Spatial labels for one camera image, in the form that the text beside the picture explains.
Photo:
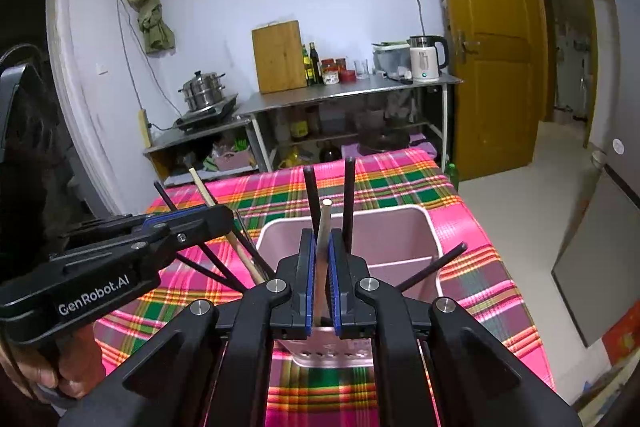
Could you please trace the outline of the person's left hand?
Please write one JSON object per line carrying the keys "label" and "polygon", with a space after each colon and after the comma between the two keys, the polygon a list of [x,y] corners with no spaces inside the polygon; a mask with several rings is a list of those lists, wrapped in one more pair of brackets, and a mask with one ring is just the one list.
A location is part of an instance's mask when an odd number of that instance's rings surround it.
{"label": "person's left hand", "polygon": [[36,349],[11,347],[6,343],[1,343],[1,366],[23,395],[41,402],[46,399],[40,386],[58,388],[73,399],[81,399],[103,381],[106,374],[92,324],[73,332],[60,351],[57,369]]}

